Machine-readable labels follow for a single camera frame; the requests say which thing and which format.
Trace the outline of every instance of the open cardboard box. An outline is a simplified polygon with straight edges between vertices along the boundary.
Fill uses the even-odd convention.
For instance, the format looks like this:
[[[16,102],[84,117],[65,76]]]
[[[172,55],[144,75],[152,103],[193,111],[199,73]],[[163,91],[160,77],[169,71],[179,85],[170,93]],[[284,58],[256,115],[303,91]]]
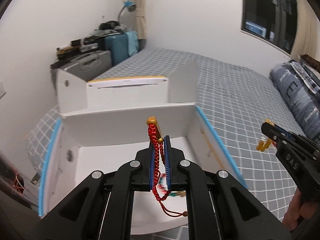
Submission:
[[[169,77],[98,82],[84,82],[60,71],[61,120],[54,129],[43,168],[39,215],[46,215],[92,171],[116,171],[134,160],[137,151],[148,148],[146,120],[150,116],[156,116],[162,135],[169,135],[172,147],[181,149],[186,159],[206,171],[225,169],[243,183],[232,157],[195,104],[197,75],[195,62]],[[160,165],[160,171],[165,172],[164,166]],[[169,196],[164,204],[169,210],[187,210],[185,197]],[[186,223],[186,217],[164,214],[151,192],[135,193],[132,234],[159,232]]]

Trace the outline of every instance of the gray suitcase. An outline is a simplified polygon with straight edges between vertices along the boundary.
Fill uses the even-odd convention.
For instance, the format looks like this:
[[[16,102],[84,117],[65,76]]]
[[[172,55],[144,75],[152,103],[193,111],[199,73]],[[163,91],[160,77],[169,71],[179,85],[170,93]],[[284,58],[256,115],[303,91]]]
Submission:
[[[97,50],[72,59],[59,69],[63,69],[85,81],[90,81],[112,68],[111,52]],[[52,81],[56,87],[58,69],[52,69]]]

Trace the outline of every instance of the yellow strip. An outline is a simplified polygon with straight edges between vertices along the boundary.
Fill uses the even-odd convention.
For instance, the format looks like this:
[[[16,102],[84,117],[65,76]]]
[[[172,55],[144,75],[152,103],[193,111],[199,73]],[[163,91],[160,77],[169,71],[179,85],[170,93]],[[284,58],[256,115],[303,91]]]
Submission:
[[[202,129],[201,125],[200,125],[200,133],[203,134],[204,139],[205,139],[205,141],[206,141],[206,143],[207,143],[210,151],[212,152],[212,154],[214,155],[214,157],[215,157],[216,160],[218,161],[218,164],[220,165],[220,167],[225,170],[225,169],[226,169],[225,166],[222,164],[222,161],[220,160],[219,156],[217,155],[217,153],[216,153],[215,150],[213,149],[213,147],[212,147],[209,139],[208,139],[207,136],[205,135],[204,130]]]
[[[140,77],[123,77],[123,78],[104,78],[88,81],[88,83],[108,81],[108,80],[120,80],[120,79],[131,79],[131,78],[165,78],[165,76],[140,76]]]

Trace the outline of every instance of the window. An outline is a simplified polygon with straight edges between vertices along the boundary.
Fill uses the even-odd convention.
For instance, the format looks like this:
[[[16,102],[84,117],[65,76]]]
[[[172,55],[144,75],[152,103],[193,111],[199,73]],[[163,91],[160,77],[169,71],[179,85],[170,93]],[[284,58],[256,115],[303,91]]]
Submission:
[[[244,0],[242,30],[290,53],[297,32],[297,1]]]

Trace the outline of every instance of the curtain tieback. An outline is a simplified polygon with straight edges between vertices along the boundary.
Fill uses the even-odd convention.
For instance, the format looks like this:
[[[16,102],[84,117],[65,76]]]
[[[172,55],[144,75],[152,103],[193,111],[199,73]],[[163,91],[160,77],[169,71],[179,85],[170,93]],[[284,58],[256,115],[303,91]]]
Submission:
[[[137,8],[136,9],[136,17],[145,17],[146,16],[146,9]]]

